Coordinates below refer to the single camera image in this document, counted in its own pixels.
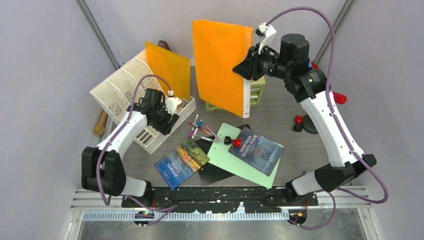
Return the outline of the Animal Farm blue book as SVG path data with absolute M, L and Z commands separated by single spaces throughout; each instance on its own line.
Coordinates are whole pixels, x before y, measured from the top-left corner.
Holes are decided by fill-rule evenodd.
M 208 163 L 210 158 L 191 138 L 154 164 L 171 190 L 179 187 L 195 172 Z

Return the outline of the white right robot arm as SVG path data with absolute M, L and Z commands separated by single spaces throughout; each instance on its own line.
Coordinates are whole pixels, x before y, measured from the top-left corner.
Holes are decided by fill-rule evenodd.
M 306 194 L 318 190 L 331 192 L 357 178 L 369 167 L 376 165 L 373 154 L 365 154 L 349 135 L 343 138 L 332 110 L 336 109 L 333 93 L 326 93 L 327 77 L 323 71 L 309 66 L 310 44 L 298 33 L 281 37 L 280 50 L 266 46 L 259 51 L 256 44 L 248 49 L 245 59 L 232 71 L 243 78 L 257 81 L 263 75 L 282 79 L 284 86 L 301 105 L 314 124 L 327 151 L 329 163 L 285 185 L 285 198 L 291 205 L 299 205 Z

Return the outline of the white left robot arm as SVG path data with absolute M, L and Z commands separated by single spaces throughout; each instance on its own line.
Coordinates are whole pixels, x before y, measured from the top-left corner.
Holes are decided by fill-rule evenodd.
M 85 190 L 103 196 L 134 196 L 141 207 L 153 202 L 153 193 L 147 190 L 145 180 L 127 176 L 123 158 L 136 136 L 152 127 L 166 136 L 180 118 L 177 109 L 182 100 L 168 97 L 160 91 L 148 88 L 143 97 L 133 98 L 124 119 L 113 132 L 95 147 L 86 147 L 81 155 L 81 185 Z

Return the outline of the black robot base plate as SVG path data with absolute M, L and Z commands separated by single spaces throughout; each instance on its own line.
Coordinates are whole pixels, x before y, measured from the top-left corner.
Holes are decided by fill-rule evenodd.
M 169 187 L 150 187 L 141 197 L 125 197 L 123 208 L 136 208 L 142 203 L 150 208 L 165 209 L 176 205 L 176 213 L 234 213 L 244 207 L 247 213 L 275 213 L 279 207 L 315 207 L 318 197 L 314 193 L 289 201 L 284 187 L 267 189 L 262 186 L 185 186 L 171 190 Z

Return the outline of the thick orange binder folder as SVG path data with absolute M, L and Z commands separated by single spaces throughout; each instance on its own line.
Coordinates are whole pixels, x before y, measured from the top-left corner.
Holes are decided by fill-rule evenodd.
M 233 72 L 253 45 L 249 26 L 198 19 L 192 21 L 193 54 L 199 97 L 249 118 L 251 83 Z

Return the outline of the white plastic file rack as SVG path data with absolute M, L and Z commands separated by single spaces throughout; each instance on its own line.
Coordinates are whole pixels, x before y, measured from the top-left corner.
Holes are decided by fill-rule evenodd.
M 145 75 L 153 74 L 147 62 L 147 51 L 144 49 L 90 91 L 97 103 L 107 113 L 109 119 L 116 125 L 126 119 L 125 114 L 130 106 L 139 80 Z M 149 77 L 144 80 L 137 91 L 136 102 L 145 95 L 147 88 L 160 90 L 165 94 L 168 88 L 165 85 L 164 89 L 160 82 L 161 80 L 155 77 Z M 194 97 L 190 96 L 190 100 L 183 98 L 182 104 L 176 110 L 179 119 L 170 134 L 163 135 L 151 126 L 147 126 L 138 132 L 134 142 L 139 144 L 149 154 L 153 154 L 185 120 L 188 120 L 188 117 L 195 109 L 196 101 Z

